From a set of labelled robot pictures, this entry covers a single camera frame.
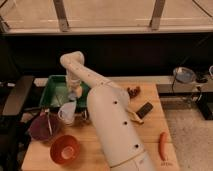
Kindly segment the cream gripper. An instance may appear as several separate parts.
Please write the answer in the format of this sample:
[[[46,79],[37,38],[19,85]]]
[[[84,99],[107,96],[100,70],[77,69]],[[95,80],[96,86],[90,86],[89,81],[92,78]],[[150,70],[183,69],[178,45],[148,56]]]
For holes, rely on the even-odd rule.
[[[66,83],[68,92],[74,94],[77,98],[80,98],[83,93],[83,89],[81,87],[81,80],[76,76],[67,74],[66,75]]]

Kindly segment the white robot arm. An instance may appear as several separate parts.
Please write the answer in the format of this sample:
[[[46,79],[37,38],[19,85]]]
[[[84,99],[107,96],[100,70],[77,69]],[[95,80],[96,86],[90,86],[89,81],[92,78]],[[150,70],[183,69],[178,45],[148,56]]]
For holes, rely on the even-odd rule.
[[[110,170],[157,171],[126,111],[130,102],[127,91],[85,67],[80,51],[62,55],[60,63],[71,90],[81,82],[90,87],[87,110]]]

